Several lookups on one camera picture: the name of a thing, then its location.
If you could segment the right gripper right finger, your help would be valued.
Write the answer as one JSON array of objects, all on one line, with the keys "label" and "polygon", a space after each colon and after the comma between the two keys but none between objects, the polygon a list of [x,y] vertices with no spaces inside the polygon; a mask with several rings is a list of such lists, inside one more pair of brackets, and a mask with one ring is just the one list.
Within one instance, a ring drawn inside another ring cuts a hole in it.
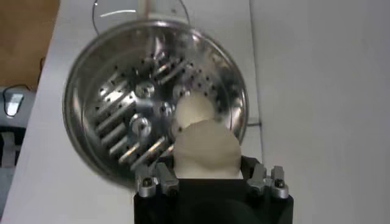
[{"label": "right gripper right finger", "polygon": [[285,182],[282,166],[274,166],[268,175],[267,168],[259,160],[242,156],[242,176],[257,195],[263,196],[266,189],[269,189],[273,198],[284,200],[289,197],[289,187]]}]

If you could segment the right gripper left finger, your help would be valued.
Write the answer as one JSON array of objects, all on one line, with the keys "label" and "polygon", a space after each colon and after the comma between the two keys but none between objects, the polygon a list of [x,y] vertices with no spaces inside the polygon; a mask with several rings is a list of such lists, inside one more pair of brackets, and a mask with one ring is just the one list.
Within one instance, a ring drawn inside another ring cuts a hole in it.
[{"label": "right gripper left finger", "polygon": [[151,169],[141,165],[136,169],[136,188],[140,197],[150,198],[156,195],[157,186],[167,196],[179,191],[179,179],[168,169],[165,163],[157,163]]}]

